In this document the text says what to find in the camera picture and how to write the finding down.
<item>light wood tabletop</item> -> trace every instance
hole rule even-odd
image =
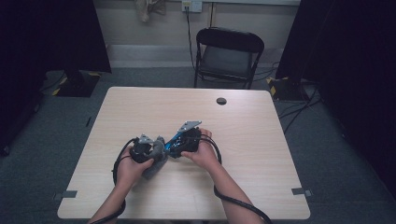
[[[226,105],[217,104],[225,98]],[[60,218],[90,218],[113,189],[111,170],[122,147],[141,133],[170,140],[186,120],[201,120],[217,143],[223,166],[254,205],[271,219],[306,219],[310,211],[267,91],[110,88],[63,198]],[[209,174],[186,158],[168,159],[141,178],[120,218],[225,219]]]

